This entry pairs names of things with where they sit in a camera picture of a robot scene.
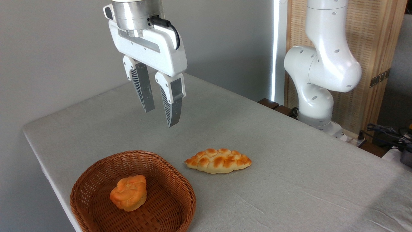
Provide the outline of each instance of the black cable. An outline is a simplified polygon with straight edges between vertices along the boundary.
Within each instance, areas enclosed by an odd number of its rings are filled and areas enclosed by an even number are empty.
[[[292,108],[292,115],[297,118],[299,116],[299,108],[293,107]]]
[[[405,139],[408,140],[410,142],[412,142],[412,139],[405,137],[403,135],[398,134],[392,127],[390,126],[381,126],[381,125],[377,125],[377,124],[373,124],[373,123],[369,123],[367,126],[368,131],[377,131],[380,133],[384,133],[389,137],[395,138],[395,139]]]
[[[176,28],[171,23],[169,23],[169,27],[171,27],[173,29],[173,31],[175,32],[176,41],[177,41],[177,45],[176,45],[176,50],[177,50],[177,49],[180,48],[180,37],[179,37],[178,30],[176,30]]]
[[[166,19],[161,19],[161,18],[159,18],[159,16],[158,17],[152,17],[151,19],[150,19],[150,21],[153,23],[153,24],[155,24],[155,25],[158,25],[158,26],[162,26],[162,27],[170,27],[170,28],[172,28],[173,29],[173,31],[174,31],[174,33],[175,33],[175,35],[176,35],[176,50],[177,49],[179,49],[180,48],[180,36],[179,36],[179,33],[178,33],[178,30],[176,30],[176,28],[170,23],[170,21],[169,20],[166,20]]]
[[[412,152],[411,146],[404,145],[404,144],[399,144],[399,143],[393,143],[393,142],[389,142],[389,141],[380,139],[380,138],[378,138],[378,137],[376,137],[376,136],[373,136],[373,135],[371,135],[371,134],[366,133],[366,131],[364,131],[364,130],[361,130],[361,132],[364,133],[365,135],[371,137],[371,138],[374,138],[374,139],[380,141],[380,142],[387,143],[387,144],[392,145],[393,147],[398,147],[398,148],[406,149],[407,151]]]

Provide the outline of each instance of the bread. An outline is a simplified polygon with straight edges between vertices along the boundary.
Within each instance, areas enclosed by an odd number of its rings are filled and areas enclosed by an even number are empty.
[[[110,200],[127,212],[136,210],[146,201],[146,178],[143,175],[126,177],[110,192]]]
[[[247,168],[252,164],[252,161],[238,151],[230,151],[226,148],[219,150],[209,148],[187,159],[185,164],[189,168],[216,174]]]

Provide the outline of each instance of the table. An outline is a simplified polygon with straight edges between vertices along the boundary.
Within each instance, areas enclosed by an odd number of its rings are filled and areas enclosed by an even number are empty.
[[[368,152],[185,74],[180,122],[168,128],[158,85],[144,113],[132,83],[24,126],[76,231],[77,178],[126,150],[159,154],[191,183],[200,231],[411,231],[412,175]],[[207,148],[248,155],[252,166],[211,175],[183,161]]]

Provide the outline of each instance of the black cord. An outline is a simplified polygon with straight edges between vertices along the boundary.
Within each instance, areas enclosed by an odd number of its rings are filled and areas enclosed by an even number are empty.
[[[162,26],[162,27],[166,27],[166,28],[167,27],[172,28],[175,35],[176,35],[176,43],[177,43],[176,50],[180,48],[180,36],[179,36],[178,30],[176,30],[176,28],[170,23],[169,20],[161,19],[161,18],[159,18],[159,16],[158,17],[153,16],[151,18],[151,22],[155,25],[158,25],[158,26]]]
[[[389,141],[380,139],[380,138],[378,138],[378,137],[376,137],[376,136],[373,136],[373,135],[371,135],[371,134],[368,134],[368,133],[367,133],[366,131],[364,131],[364,130],[361,130],[361,132],[364,133],[365,135],[371,137],[371,138],[374,138],[374,139],[380,141],[380,142],[387,143],[387,144],[389,144],[389,145],[392,145],[393,147],[402,148],[402,149],[407,149],[407,151],[412,152],[411,146],[404,145],[404,143],[403,143],[403,144],[399,144],[399,143],[389,142]]]
[[[299,108],[293,107],[292,108],[292,115],[297,118],[299,116]]]
[[[176,45],[176,50],[177,50],[180,48],[180,36],[179,36],[178,30],[176,30],[176,28],[171,23],[169,23],[169,27],[171,27],[173,31],[175,32],[176,41],[177,41],[177,45]]]

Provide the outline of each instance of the wicker basket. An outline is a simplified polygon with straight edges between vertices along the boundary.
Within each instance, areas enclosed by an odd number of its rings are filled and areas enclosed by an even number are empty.
[[[147,200],[137,210],[118,209],[109,199],[117,182],[144,175]],[[83,231],[186,231],[196,208],[192,186],[171,164],[145,151],[127,151],[90,166],[74,184],[70,205]]]

